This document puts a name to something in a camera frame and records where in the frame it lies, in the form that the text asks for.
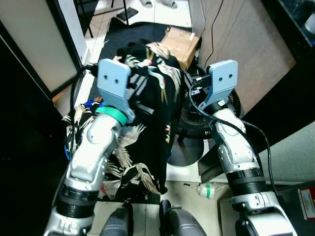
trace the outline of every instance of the fan base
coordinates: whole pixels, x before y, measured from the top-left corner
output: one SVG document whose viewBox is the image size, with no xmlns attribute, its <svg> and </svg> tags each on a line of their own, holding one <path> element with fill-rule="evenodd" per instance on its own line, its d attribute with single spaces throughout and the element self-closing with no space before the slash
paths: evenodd
<svg viewBox="0 0 315 236">
<path fill-rule="evenodd" d="M 167 163 L 183 167 L 198 161 L 204 150 L 203 140 L 184 138 L 182 142 L 178 142 L 178 137 L 178 135 L 175 135 L 171 156 L 168 158 Z"/>
</svg>

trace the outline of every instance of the fan grille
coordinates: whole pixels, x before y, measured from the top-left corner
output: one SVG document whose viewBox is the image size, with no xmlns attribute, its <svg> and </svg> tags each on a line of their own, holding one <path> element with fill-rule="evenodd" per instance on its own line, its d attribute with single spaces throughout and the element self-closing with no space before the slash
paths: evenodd
<svg viewBox="0 0 315 236">
<path fill-rule="evenodd" d="M 237 117 L 240 116 L 241 103 L 234 89 L 228 96 L 227 106 L 233 110 Z M 209 122 L 191 105 L 188 98 L 188 92 L 185 94 L 185 99 L 178 122 L 177 134 L 181 137 L 191 139 L 211 138 Z"/>
</svg>

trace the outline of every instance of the wooden panel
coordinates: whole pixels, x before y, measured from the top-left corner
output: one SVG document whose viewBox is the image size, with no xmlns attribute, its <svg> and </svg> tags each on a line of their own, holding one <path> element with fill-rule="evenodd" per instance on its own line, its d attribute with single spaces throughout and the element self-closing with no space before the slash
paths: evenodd
<svg viewBox="0 0 315 236">
<path fill-rule="evenodd" d="M 218 57 L 227 36 L 232 29 L 243 3 L 244 0 L 229 0 L 223 2 L 218 17 L 213 25 L 214 52 L 208 60 L 207 65 L 216 62 L 216 58 Z M 212 52 L 211 25 L 218 13 L 220 4 L 221 0 L 207 1 L 206 27 L 202 35 L 203 41 L 199 59 L 199 63 L 202 65 L 206 63 L 206 59 Z"/>
<path fill-rule="evenodd" d="M 207 10 L 208 10 L 208 8 L 207 8 L 207 0 L 201 0 L 201 6 L 202 6 L 203 15 L 204 15 L 204 17 L 206 19 L 206 17 L 207 17 Z"/>
<path fill-rule="evenodd" d="M 293 56 L 259 0 L 244 2 L 215 61 L 227 59 L 239 63 L 236 90 L 244 114 L 295 64 Z"/>
</svg>

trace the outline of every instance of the green ring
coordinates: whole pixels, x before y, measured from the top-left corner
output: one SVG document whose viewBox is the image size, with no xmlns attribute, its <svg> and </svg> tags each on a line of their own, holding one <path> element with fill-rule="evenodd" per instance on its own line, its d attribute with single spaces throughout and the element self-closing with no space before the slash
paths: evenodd
<svg viewBox="0 0 315 236">
<path fill-rule="evenodd" d="M 98 107 L 96 109 L 96 112 L 109 115 L 110 117 L 116 119 L 120 124 L 122 124 L 122 126 L 124 126 L 128 121 L 128 118 L 121 111 L 113 107 Z"/>
<path fill-rule="evenodd" d="M 207 184 L 206 186 L 207 186 L 207 198 L 210 198 L 210 189 L 211 189 L 211 187 L 210 187 L 209 184 Z"/>
</svg>

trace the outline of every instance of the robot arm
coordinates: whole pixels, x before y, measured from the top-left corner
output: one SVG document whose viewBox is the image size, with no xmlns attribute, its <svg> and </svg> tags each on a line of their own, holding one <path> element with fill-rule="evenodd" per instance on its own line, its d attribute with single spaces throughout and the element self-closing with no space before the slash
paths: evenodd
<svg viewBox="0 0 315 236">
<path fill-rule="evenodd" d="M 210 66 L 211 87 L 202 109 L 246 132 L 243 122 L 226 107 L 225 100 L 237 84 L 237 62 L 221 61 Z M 204 88 L 202 78 L 196 79 L 197 89 Z M 296 236 L 286 213 L 274 192 L 268 191 L 263 172 L 253 148 L 235 128 L 211 121 L 211 134 L 218 146 L 220 161 L 232 190 L 232 205 L 240 213 L 236 222 L 237 235 Z"/>
<path fill-rule="evenodd" d="M 130 68 L 124 64 L 100 61 L 97 86 L 106 103 L 82 132 L 82 142 L 70 161 L 44 236 L 85 235 L 91 229 L 108 157 L 120 129 L 134 119 L 126 98 L 129 75 Z"/>
</svg>

